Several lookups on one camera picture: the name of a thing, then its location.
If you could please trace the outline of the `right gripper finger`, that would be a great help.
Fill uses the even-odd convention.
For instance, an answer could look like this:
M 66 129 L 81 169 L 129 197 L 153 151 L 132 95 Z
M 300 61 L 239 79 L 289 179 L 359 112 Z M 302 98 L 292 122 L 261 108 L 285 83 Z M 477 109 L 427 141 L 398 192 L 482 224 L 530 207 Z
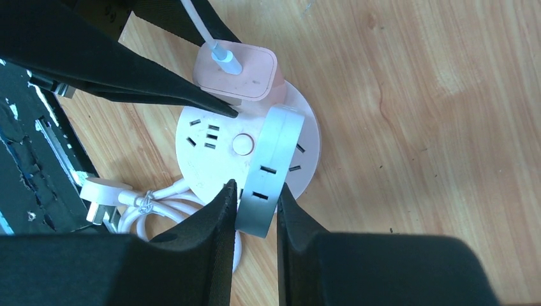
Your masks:
M 498 305 L 475 253 L 453 237 L 331 232 L 278 200 L 280 305 Z
M 146 242 L 131 234 L 3 235 L 2 305 L 228 305 L 237 185 Z

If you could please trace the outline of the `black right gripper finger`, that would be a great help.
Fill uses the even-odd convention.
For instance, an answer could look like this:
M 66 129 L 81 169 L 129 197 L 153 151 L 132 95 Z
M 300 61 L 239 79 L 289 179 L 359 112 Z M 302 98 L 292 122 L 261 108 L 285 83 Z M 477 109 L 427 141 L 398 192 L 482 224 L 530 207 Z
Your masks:
M 113 102 L 191 106 L 235 118 L 225 101 L 119 43 L 134 1 L 2 1 L 1 59 L 49 92 L 78 89 Z M 205 43 L 193 1 L 180 1 Z
M 208 0 L 194 0 L 192 3 L 213 38 L 240 42 Z M 201 47 L 205 43 L 180 1 L 138 0 L 133 2 L 132 11 L 137 17 L 194 45 Z

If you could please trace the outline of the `pink small adapter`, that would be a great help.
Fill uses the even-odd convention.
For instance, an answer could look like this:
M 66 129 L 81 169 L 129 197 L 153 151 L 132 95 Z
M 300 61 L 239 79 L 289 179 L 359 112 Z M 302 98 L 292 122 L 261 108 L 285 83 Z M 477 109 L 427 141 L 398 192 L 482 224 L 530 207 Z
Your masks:
M 275 53 L 268 48 L 218 40 L 226 51 L 218 59 L 204 43 L 198 51 L 192 79 L 203 91 L 239 106 L 242 102 L 282 104 L 286 82 Z

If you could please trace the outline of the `pink round socket hub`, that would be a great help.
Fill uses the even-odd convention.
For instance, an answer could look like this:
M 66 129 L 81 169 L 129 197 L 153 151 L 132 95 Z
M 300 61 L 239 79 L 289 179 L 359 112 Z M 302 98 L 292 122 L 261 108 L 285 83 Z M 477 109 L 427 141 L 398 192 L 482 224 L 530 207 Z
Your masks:
M 287 82 L 284 105 L 304 115 L 304 124 L 286 176 L 293 196 L 299 198 L 315 175 L 321 156 L 321 131 L 306 98 Z M 183 108 L 175 134 L 177 162 L 183 179 L 204 203 L 209 203 L 230 179 L 241 190 L 248 175 L 271 101 L 243 101 L 236 118 L 199 108 Z

